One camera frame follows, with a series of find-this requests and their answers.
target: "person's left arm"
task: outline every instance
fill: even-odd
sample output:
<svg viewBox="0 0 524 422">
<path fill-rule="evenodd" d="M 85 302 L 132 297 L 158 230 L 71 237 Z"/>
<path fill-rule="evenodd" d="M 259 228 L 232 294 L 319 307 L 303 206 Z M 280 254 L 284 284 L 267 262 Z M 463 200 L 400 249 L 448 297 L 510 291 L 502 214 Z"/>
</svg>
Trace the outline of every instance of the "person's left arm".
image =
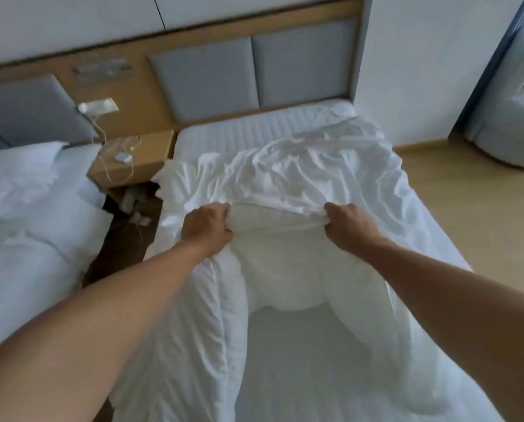
<svg viewBox="0 0 524 422">
<path fill-rule="evenodd" d="M 228 204 L 188 213 L 169 251 L 87 287 L 0 345 L 0 421 L 91 421 L 194 267 L 232 239 Z"/>
</svg>

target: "person's left hand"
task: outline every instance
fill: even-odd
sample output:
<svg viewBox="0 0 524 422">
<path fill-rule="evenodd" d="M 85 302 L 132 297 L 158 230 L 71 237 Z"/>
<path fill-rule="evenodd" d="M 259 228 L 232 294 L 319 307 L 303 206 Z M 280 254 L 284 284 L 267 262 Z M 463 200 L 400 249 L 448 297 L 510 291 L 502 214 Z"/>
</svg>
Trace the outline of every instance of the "person's left hand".
<svg viewBox="0 0 524 422">
<path fill-rule="evenodd" d="M 229 203 L 211 203 L 192 210 L 184 218 L 181 240 L 197 246 L 204 258 L 216 255 L 233 239 L 226 229 L 229 209 Z"/>
</svg>

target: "person's right arm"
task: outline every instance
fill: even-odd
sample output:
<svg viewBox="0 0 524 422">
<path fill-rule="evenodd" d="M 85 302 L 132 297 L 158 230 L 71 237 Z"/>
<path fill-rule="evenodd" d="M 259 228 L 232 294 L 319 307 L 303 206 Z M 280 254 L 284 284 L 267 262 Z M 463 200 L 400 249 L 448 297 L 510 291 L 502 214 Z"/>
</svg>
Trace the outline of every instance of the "person's right arm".
<svg viewBox="0 0 524 422">
<path fill-rule="evenodd" d="M 383 276 L 506 420 L 524 421 L 524 294 L 396 245 L 353 204 L 325 210 L 328 238 Z"/>
</svg>

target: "hand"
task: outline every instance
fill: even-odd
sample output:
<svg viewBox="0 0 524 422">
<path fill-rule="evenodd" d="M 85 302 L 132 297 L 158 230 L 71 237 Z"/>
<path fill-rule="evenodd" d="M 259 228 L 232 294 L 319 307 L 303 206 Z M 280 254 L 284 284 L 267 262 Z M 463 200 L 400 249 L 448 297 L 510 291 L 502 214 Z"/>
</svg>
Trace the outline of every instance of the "hand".
<svg viewBox="0 0 524 422">
<path fill-rule="evenodd" d="M 181 242 L 190 243 L 199 250 L 202 259 L 219 253 L 232 239 L 226 229 L 228 203 L 211 203 L 192 210 L 184 218 Z"/>
<path fill-rule="evenodd" d="M 362 257 L 366 247 L 383 240 L 375 221 L 355 204 L 324 205 L 330 223 L 324 227 L 327 237 L 343 251 Z"/>
</svg>

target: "dark floor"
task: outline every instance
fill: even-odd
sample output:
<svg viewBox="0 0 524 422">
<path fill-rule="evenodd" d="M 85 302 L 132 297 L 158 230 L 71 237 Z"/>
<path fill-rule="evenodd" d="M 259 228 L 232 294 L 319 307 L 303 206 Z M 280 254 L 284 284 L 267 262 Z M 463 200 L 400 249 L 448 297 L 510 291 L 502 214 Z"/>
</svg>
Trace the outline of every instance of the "dark floor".
<svg viewBox="0 0 524 422">
<path fill-rule="evenodd" d="M 130 216 L 121 212 L 117 204 L 107 198 L 104 209 L 113 213 L 114 218 L 100 253 L 84 276 L 84 287 L 143 260 L 147 247 L 154 240 L 162 208 L 162 200 L 154 196 L 156 189 L 156 185 L 147 184 L 146 193 L 149 200 L 135 204 L 134 211 L 152 219 L 146 227 L 129 223 Z M 113 409 L 106 400 L 94 422 L 110 422 L 112 418 Z"/>
</svg>

